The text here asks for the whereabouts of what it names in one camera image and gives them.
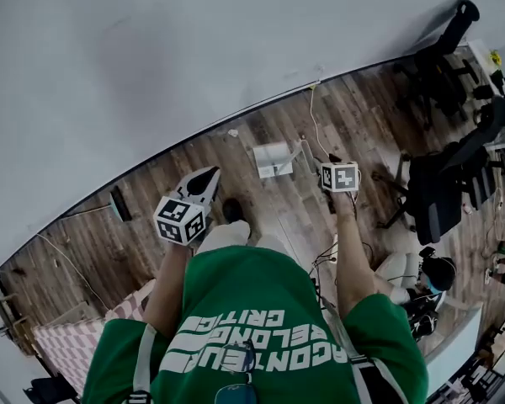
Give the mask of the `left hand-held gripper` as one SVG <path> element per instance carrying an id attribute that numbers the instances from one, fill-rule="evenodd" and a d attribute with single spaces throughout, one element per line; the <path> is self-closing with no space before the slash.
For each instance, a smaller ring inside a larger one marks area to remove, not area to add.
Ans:
<path id="1" fill-rule="evenodd" d="M 177 187 L 162 196 L 153 214 L 158 236 L 168 242 L 188 246 L 206 232 L 211 219 L 221 170 L 203 167 L 183 177 Z"/>

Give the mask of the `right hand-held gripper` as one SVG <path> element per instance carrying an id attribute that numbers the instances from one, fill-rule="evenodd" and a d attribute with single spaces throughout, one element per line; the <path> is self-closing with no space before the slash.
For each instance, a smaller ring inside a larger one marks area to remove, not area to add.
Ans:
<path id="1" fill-rule="evenodd" d="M 353 202 L 359 191 L 359 167 L 356 162 L 342 162 L 333 154 L 320 164 L 320 187 L 327 196 L 328 208 L 335 213 L 333 194 L 347 194 Z"/>

